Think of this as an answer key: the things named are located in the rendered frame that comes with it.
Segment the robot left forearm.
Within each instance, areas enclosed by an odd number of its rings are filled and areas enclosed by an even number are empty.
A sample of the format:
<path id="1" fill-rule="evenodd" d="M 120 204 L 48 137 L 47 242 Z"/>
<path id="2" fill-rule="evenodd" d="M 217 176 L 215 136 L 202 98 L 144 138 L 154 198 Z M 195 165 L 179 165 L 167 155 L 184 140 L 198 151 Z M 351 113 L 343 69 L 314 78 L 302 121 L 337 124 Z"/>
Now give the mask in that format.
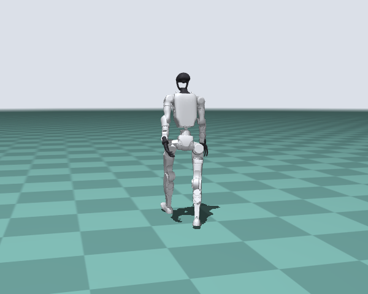
<path id="1" fill-rule="evenodd" d="M 169 141 L 168 137 L 169 137 L 170 125 L 167 123 L 165 116 L 161 117 L 161 127 L 162 127 L 162 137 L 165 136 L 167 141 Z M 163 142 L 162 137 L 161 137 L 161 141 Z"/>

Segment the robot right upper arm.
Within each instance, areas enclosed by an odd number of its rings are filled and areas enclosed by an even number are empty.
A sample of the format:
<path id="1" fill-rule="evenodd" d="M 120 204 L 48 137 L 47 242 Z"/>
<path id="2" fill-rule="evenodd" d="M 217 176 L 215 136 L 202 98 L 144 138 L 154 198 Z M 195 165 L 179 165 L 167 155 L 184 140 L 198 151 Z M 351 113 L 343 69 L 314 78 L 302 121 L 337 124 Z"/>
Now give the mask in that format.
<path id="1" fill-rule="evenodd" d="M 198 125 L 202 125 L 205 124 L 205 99 L 201 96 L 196 96 L 197 97 L 197 112 L 199 117 L 197 118 L 197 124 Z"/>

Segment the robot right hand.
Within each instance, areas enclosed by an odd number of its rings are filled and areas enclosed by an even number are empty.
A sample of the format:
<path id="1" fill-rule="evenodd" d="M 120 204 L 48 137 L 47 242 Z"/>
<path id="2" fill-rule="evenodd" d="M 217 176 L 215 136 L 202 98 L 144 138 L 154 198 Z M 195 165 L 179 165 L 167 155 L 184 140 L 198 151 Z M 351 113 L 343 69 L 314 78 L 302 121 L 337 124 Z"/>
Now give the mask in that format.
<path id="1" fill-rule="evenodd" d="M 199 142 L 200 143 L 200 142 Z M 206 152 L 207 152 L 207 155 L 208 155 L 208 149 L 207 149 L 207 145 L 206 145 L 206 139 L 204 139 L 204 143 L 200 143 L 200 144 L 202 144 L 203 145 L 203 147 L 204 147 L 204 152 L 203 152 L 203 154 L 204 154 L 204 157 L 205 157 L 205 154 L 206 154 Z M 207 156 L 206 155 L 206 156 Z"/>

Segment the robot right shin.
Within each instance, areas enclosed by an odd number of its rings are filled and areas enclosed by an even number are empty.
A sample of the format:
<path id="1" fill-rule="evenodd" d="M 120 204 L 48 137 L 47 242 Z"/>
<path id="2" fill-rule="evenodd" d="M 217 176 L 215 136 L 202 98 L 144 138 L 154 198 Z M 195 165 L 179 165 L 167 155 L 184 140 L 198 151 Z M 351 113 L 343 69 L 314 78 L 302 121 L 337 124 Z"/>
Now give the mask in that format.
<path id="1" fill-rule="evenodd" d="M 199 180 L 199 189 L 193 189 L 194 219 L 199 219 L 199 210 L 202 200 L 202 180 Z"/>

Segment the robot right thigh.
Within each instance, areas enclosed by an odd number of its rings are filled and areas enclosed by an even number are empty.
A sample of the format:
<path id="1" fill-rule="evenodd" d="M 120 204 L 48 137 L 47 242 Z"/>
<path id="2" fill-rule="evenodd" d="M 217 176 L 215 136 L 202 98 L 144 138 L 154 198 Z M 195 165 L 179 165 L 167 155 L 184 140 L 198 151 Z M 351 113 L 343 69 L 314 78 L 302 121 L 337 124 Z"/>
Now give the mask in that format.
<path id="1" fill-rule="evenodd" d="M 202 179 L 204 147 L 200 143 L 193 142 L 192 164 L 193 164 L 193 179 L 191 185 L 193 189 L 199 189 L 199 180 Z"/>

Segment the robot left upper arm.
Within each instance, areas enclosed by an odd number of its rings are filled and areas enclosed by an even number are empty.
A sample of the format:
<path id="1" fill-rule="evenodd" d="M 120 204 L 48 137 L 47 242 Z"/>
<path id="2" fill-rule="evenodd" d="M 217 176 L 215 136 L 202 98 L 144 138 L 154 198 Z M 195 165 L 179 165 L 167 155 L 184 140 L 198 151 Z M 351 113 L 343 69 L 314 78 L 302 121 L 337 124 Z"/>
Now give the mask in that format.
<path id="1" fill-rule="evenodd" d="M 174 95 L 167 95 L 163 101 L 164 103 L 164 116 L 166 117 L 167 123 L 171 123 L 171 103 L 174 101 Z"/>

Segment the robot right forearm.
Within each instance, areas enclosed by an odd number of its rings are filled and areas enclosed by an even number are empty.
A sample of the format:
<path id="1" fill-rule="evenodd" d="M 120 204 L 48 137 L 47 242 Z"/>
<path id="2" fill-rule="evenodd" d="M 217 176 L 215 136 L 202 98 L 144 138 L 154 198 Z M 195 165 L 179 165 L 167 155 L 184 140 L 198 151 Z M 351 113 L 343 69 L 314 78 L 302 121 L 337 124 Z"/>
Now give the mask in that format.
<path id="1" fill-rule="evenodd" d="M 206 137 L 206 122 L 199 126 L 199 142 L 204 143 L 204 139 Z"/>

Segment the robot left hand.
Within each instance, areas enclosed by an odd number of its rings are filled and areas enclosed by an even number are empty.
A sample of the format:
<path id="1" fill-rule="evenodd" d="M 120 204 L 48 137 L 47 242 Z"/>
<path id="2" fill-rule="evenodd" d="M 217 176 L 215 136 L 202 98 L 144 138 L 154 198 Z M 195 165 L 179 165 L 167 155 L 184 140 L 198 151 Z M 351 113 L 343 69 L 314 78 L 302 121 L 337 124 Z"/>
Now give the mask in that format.
<path id="1" fill-rule="evenodd" d="M 173 155 L 172 151 L 169 151 L 169 147 L 168 147 L 169 142 L 167 141 L 165 136 L 162 137 L 162 140 L 163 140 L 162 144 L 164 145 L 164 149 L 166 150 L 168 155 L 170 157 L 175 157 L 175 155 Z"/>

